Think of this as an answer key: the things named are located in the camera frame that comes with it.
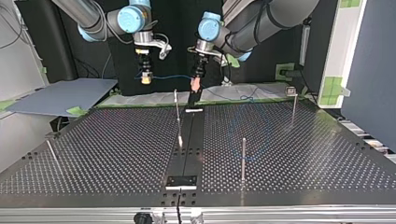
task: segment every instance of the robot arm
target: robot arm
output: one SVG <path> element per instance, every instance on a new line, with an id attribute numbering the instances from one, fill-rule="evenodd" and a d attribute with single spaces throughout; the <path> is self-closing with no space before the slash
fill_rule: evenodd
<path id="1" fill-rule="evenodd" d="M 132 34 L 142 69 L 143 84 L 149 84 L 152 78 L 150 48 L 161 49 L 159 56 L 161 60 L 164 60 L 172 49 L 166 36 L 166 42 L 154 39 L 152 27 L 156 21 L 151 18 L 149 0 L 130 0 L 129 6 L 107 14 L 92 0 L 52 0 L 52 2 L 78 23 L 78 30 L 87 41 L 106 41 L 111 36 L 120 39 L 119 35 Z"/>
<path id="2" fill-rule="evenodd" d="M 222 66 L 224 62 L 223 54 L 231 54 L 239 61 L 245 61 L 250 56 L 251 50 L 277 32 L 294 27 L 306 19 L 315 9 L 319 0 L 228 0 L 224 8 L 229 10 L 224 18 L 227 24 L 223 26 L 220 15 L 206 12 L 199 24 L 195 48 L 189 52 L 196 53 L 196 62 L 192 71 L 192 90 L 197 91 L 200 85 L 197 83 L 200 77 L 205 75 L 205 65 L 209 57 L 215 58 Z M 238 30 L 232 30 L 231 24 L 246 21 L 244 26 Z M 223 51 L 219 53 L 214 50 L 218 47 Z"/>

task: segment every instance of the vertical metal pin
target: vertical metal pin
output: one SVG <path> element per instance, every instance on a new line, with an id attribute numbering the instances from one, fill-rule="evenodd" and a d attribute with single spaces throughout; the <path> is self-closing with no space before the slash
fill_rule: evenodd
<path id="1" fill-rule="evenodd" d="M 295 96 L 294 96 L 294 106 L 293 106 L 293 120 L 294 120 L 294 116 L 296 115 L 297 102 L 298 102 L 298 94 L 295 94 Z"/>
<path id="2" fill-rule="evenodd" d="M 55 151 L 53 150 L 52 143 L 50 142 L 49 139 L 47 139 L 47 145 L 49 146 L 49 151 L 52 154 L 53 159 L 55 159 L 58 162 L 58 158 L 56 157 Z"/>
<path id="3" fill-rule="evenodd" d="M 49 151 L 52 154 L 53 159 L 55 160 L 56 164 L 58 165 L 58 168 L 59 168 L 59 171 L 61 172 L 61 175 L 63 175 L 64 172 L 62 171 L 61 164 L 59 163 L 58 157 L 56 156 L 55 151 L 53 150 L 52 143 L 50 142 L 49 139 L 47 139 L 46 142 L 47 142 L 47 145 L 49 146 Z"/>
<path id="4" fill-rule="evenodd" d="M 183 138 L 181 137 L 181 120 L 180 120 L 180 113 L 178 110 L 178 99 L 177 99 L 177 90 L 175 90 L 175 104 L 176 104 L 176 112 L 177 112 L 177 127 L 178 127 L 178 134 L 177 140 L 180 147 L 183 147 Z"/>
<path id="5" fill-rule="evenodd" d="M 242 139 L 242 184 L 245 184 L 245 169 L 246 169 L 246 156 L 247 156 L 247 139 Z"/>

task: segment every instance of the white cable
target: white cable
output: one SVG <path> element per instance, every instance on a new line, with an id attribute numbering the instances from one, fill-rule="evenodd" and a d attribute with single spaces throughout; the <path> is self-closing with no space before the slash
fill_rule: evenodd
<path id="1" fill-rule="evenodd" d="M 166 40 L 165 50 L 168 50 L 168 46 L 169 46 L 169 38 L 168 38 L 168 36 L 165 35 L 165 34 L 161 34 L 161 33 L 156 33 L 155 35 L 159 35 L 159 36 L 162 36 L 163 38 L 165 38 L 165 40 Z"/>
<path id="2" fill-rule="evenodd" d="M 103 67 L 102 76 L 101 76 L 102 79 L 105 77 L 105 71 L 106 71 L 106 68 L 107 68 L 108 63 L 110 62 L 110 59 L 111 59 L 111 52 L 110 52 L 110 54 L 108 55 L 107 61 L 106 61 L 106 63 L 105 63 L 105 66 Z"/>

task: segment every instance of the perforated metal table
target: perforated metal table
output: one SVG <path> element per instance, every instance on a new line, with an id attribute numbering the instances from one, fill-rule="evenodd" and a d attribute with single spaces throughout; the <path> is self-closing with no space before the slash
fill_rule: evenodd
<path id="1" fill-rule="evenodd" d="M 396 220 L 396 166 L 308 103 L 295 117 L 291 102 L 206 105 L 182 114 L 182 135 L 179 147 L 172 107 L 94 109 L 53 142 L 57 159 L 43 144 L 0 174 L 0 223 L 32 211 L 52 222 L 67 214 L 107 223 L 142 208 L 171 214 L 172 223 L 177 206 L 185 220 L 217 223 L 286 210 L 301 216 L 295 220 L 358 209 L 370 220 Z M 166 190 L 169 176 L 197 176 L 197 189 Z M 220 211 L 234 219 L 218 219 Z"/>

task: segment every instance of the white wall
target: white wall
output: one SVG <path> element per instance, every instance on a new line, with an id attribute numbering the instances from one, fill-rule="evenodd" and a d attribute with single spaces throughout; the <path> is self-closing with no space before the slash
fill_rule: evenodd
<path id="1" fill-rule="evenodd" d="M 0 172 L 40 146 L 51 132 L 50 116 L 11 114 L 0 119 Z"/>
<path id="2" fill-rule="evenodd" d="M 361 30 L 361 21 L 367 0 L 361 0 L 358 7 L 338 8 L 332 28 L 332 39 L 323 78 L 320 87 L 319 99 L 322 97 L 326 77 L 342 77 L 341 86 L 347 86 L 350 68 L 355 54 L 358 36 Z M 321 108 L 341 108 L 344 96 L 338 97 L 336 105 L 322 105 Z"/>
<path id="3" fill-rule="evenodd" d="M 15 10 L 12 0 L 0 0 L 0 4 Z M 19 32 L 20 26 L 15 18 L 3 9 L 0 13 L 7 18 L 14 29 Z M 0 17 L 0 47 L 13 41 L 17 35 Z M 14 45 L 0 49 L 0 101 L 14 98 L 28 91 L 43 87 L 46 84 L 32 48 L 18 40 Z"/>
<path id="4" fill-rule="evenodd" d="M 15 10 L 12 0 L 0 0 L 0 4 Z M 17 32 L 20 31 L 15 18 L 1 8 L 0 13 Z M 0 47 L 16 37 L 0 17 Z M 21 40 L 8 48 L 0 49 L 0 101 L 23 96 L 26 92 L 44 87 L 48 81 L 40 72 L 41 66 L 32 48 Z M 0 111 L 0 172 L 44 142 L 45 135 L 51 132 L 49 122 L 52 119 L 54 118 L 48 116 Z"/>

